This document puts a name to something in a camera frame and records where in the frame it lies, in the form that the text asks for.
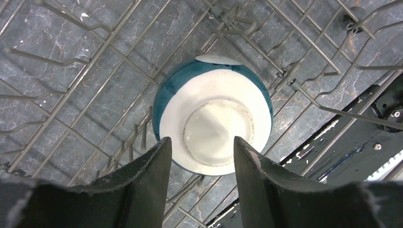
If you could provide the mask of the grey wire dish rack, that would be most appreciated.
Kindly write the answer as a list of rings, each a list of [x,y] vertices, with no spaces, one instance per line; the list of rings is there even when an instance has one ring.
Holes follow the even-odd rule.
[[[400,0],[3,0],[3,228],[400,228]]]

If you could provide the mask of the teal bowl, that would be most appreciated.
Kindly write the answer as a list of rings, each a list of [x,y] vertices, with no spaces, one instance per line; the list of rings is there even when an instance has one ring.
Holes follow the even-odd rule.
[[[154,98],[155,138],[169,137],[173,161],[201,175],[234,173],[234,138],[261,152],[273,123],[272,99],[262,80],[225,56],[199,55],[178,64]]]

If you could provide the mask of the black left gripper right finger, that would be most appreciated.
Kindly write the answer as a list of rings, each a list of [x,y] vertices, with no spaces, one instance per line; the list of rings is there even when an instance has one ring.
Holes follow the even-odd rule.
[[[245,228],[400,228],[400,181],[334,187],[288,171],[234,138],[234,164]]]

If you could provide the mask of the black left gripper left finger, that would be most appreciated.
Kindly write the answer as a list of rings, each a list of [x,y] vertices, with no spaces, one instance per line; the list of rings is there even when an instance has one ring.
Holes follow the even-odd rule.
[[[171,170],[172,141],[162,138],[145,154],[89,185],[43,179],[0,181],[3,228],[160,228]]]

